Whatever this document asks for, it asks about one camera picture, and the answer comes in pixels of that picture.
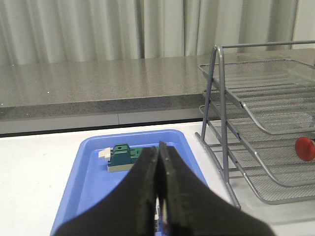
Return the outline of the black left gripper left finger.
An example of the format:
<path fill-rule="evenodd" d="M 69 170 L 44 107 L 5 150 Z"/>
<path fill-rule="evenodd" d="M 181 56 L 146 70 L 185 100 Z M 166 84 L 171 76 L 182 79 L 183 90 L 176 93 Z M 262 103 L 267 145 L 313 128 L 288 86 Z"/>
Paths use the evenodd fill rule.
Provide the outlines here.
<path fill-rule="evenodd" d="M 124 179 L 92 208 L 62 224 L 57 236 L 153 236 L 157 191 L 155 147 L 142 149 Z"/>

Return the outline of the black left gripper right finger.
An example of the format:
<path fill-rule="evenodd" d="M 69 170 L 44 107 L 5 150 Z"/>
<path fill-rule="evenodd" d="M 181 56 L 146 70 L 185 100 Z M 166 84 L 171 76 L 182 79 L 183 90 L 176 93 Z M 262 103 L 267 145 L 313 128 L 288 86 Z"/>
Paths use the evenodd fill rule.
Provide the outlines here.
<path fill-rule="evenodd" d="M 227 203 L 187 166 L 174 147 L 158 148 L 159 199 L 168 236 L 272 236 L 264 222 Z"/>

